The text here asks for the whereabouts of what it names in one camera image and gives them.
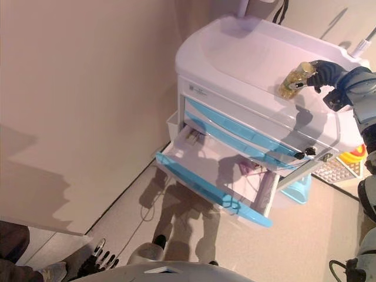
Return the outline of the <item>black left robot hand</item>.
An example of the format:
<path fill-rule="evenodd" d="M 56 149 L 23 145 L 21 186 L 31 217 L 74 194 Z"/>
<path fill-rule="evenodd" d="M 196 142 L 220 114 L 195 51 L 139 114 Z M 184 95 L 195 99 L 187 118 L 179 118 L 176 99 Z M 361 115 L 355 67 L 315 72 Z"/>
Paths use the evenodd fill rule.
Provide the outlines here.
<path fill-rule="evenodd" d="M 92 254 L 80 266 L 78 278 L 113 269 L 118 265 L 119 259 L 115 254 L 110 251 L 103 252 L 105 244 L 105 238 L 99 240 Z"/>

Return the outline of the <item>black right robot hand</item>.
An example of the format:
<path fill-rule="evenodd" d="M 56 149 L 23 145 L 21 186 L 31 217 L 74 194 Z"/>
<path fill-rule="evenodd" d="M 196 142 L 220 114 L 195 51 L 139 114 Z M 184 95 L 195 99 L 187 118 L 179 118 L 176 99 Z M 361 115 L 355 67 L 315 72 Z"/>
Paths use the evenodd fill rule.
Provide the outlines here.
<path fill-rule="evenodd" d="M 349 73 L 339 64 L 330 61 L 317 60 L 308 64 L 312 70 L 309 76 L 296 82 L 288 83 L 287 87 L 289 89 L 299 90 L 311 86 L 317 93 L 320 93 L 321 87 L 336 87 L 339 81 Z"/>

